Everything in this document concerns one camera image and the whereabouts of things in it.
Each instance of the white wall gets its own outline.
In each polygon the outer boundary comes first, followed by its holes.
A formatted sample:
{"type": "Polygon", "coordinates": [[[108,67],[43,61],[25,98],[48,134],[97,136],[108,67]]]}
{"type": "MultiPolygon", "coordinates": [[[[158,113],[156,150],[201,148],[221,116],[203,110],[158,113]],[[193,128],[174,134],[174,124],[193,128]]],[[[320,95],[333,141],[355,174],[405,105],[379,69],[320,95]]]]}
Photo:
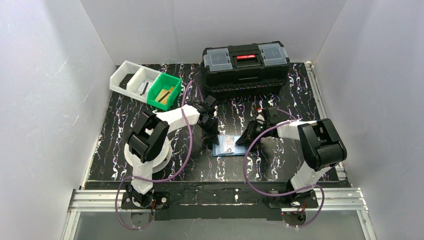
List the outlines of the white wall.
{"type": "Polygon", "coordinates": [[[114,64],[78,0],[0,7],[0,239],[57,240],[114,64]]]}
{"type": "Polygon", "coordinates": [[[314,60],[346,0],[81,0],[117,65],[199,63],[207,47],[281,41],[314,60]]]}
{"type": "Polygon", "coordinates": [[[347,0],[315,70],[378,239],[423,239],[424,2],[347,0]]]}

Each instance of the white plastic tray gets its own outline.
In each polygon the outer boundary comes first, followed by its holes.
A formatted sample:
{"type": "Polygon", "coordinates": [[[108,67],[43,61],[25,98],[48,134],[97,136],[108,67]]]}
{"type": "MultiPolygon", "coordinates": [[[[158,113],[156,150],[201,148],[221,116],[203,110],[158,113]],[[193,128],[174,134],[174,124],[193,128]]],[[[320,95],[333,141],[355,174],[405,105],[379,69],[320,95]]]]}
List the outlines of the white plastic tray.
{"type": "Polygon", "coordinates": [[[124,61],[115,73],[110,76],[109,88],[127,97],[147,103],[149,90],[160,75],[160,71],[130,61],[124,61]],[[127,74],[134,74],[134,76],[128,81],[126,89],[124,89],[120,87],[120,83],[127,74]]]}

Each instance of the black marble surface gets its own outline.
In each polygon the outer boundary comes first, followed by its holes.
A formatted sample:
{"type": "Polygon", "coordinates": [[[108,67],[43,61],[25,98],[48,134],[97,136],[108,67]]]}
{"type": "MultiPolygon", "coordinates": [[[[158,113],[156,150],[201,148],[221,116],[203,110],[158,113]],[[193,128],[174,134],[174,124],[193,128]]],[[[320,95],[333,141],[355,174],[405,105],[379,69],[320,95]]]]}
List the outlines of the black marble surface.
{"type": "MultiPolygon", "coordinates": [[[[200,81],[199,64],[149,64],[149,68],[159,70],[182,79],[181,94],[171,109],[181,105],[183,91],[190,80],[200,81]]],[[[292,63],[289,80],[279,94],[244,96],[220,101],[218,108],[219,131],[221,134],[241,135],[248,122],[253,119],[253,111],[258,108],[278,106],[303,121],[320,118],[305,65],[292,63]]],[[[190,87],[190,98],[197,98],[198,91],[190,87]]],[[[132,167],[124,157],[125,136],[129,133],[138,116],[146,109],[157,110],[148,104],[113,92],[105,115],[103,127],[93,156],[88,181],[120,181],[132,174],[132,167]]],[[[281,121],[289,119],[282,116],[281,121]]],[[[190,161],[176,181],[223,182],[241,181],[243,176],[243,156],[214,157],[202,141],[202,130],[193,128],[194,144],[190,161]]],[[[173,148],[171,161],[164,170],[153,175],[154,179],[167,178],[183,164],[188,153],[188,129],[178,129],[168,135],[173,148]]],[[[263,138],[261,146],[249,154],[247,172],[252,181],[287,182],[303,163],[300,142],[292,139],[263,138]]],[[[338,181],[333,169],[322,181],[338,181]]]]}

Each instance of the green bin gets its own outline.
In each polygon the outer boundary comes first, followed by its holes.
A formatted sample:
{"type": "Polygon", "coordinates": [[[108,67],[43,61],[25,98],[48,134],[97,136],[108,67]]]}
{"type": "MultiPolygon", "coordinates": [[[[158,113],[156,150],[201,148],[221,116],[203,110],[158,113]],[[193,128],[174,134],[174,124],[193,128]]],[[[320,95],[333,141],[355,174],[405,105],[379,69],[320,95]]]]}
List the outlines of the green bin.
{"type": "Polygon", "coordinates": [[[153,83],[150,90],[148,91],[147,104],[152,105],[158,109],[168,111],[170,107],[174,104],[175,99],[178,94],[181,92],[181,78],[162,73],[159,78],[153,83]],[[159,95],[162,89],[169,90],[171,87],[174,87],[173,91],[170,93],[168,101],[166,104],[162,104],[156,101],[156,97],[159,95]]]}

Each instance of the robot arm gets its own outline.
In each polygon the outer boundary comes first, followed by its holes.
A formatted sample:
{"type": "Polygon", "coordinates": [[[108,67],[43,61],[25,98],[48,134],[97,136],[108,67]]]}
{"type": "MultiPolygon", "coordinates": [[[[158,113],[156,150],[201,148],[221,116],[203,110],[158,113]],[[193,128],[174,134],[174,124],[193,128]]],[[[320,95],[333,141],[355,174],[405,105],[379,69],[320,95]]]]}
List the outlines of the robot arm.
{"type": "MultiPolygon", "coordinates": [[[[128,159],[131,158],[133,175],[145,179],[152,179],[155,161],[164,161],[172,155],[172,148],[167,141],[167,135],[187,125],[181,109],[190,125],[198,124],[204,134],[204,138],[218,141],[218,119],[216,116],[217,100],[208,96],[204,102],[194,101],[191,105],[184,105],[171,111],[157,114],[143,112],[133,127],[127,144],[128,159]]],[[[126,192],[140,204],[147,207],[152,201],[153,183],[140,179],[133,179],[131,185],[126,186],[126,192]]]]}
{"type": "MultiPolygon", "coordinates": [[[[285,122],[287,124],[277,127],[263,137],[300,140],[305,161],[296,175],[290,179],[285,192],[314,186],[323,174],[347,157],[345,145],[330,119],[280,122],[279,111],[276,107],[259,109],[257,114],[256,120],[249,122],[236,142],[237,145],[248,146],[264,130],[285,122]]],[[[310,189],[300,190],[290,195],[287,202],[307,198],[311,191],[310,189]]]]}

